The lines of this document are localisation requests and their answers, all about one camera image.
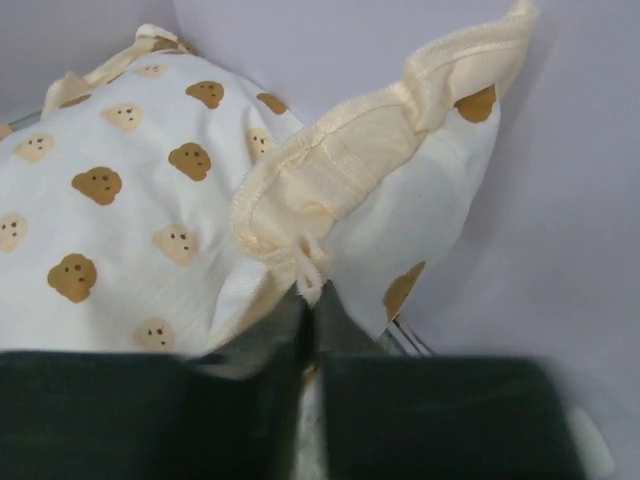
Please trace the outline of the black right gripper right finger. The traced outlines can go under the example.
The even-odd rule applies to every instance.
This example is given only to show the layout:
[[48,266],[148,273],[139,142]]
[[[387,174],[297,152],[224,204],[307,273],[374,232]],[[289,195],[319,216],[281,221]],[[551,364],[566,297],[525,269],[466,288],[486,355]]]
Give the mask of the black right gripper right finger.
[[332,479],[609,479],[591,418],[527,357],[386,352],[326,284],[313,309]]

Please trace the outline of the bear print bed mattress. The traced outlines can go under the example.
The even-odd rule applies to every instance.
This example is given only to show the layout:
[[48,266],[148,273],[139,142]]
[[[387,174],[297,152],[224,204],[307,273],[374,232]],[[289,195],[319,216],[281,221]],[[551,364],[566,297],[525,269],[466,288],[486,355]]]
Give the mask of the bear print bed mattress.
[[275,96],[141,26],[1,143],[1,346],[197,354],[283,291],[230,228],[255,162],[300,129]]

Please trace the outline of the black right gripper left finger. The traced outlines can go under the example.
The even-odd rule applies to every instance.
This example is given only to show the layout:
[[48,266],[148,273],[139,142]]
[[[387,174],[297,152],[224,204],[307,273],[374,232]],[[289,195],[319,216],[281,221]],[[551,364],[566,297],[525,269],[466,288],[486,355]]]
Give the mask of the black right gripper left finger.
[[287,479],[306,305],[203,356],[15,351],[1,357],[5,479]]

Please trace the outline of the small bear print pillow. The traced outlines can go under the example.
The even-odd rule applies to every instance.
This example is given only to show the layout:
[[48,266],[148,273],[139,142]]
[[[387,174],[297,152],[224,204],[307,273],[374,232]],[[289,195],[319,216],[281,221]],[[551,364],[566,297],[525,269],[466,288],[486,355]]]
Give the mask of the small bear print pillow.
[[397,82],[334,107],[251,167],[230,227],[259,284],[246,306],[217,317],[215,345],[290,289],[311,306],[336,291],[370,336],[385,331],[461,233],[538,16],[519,1],[425,45]]

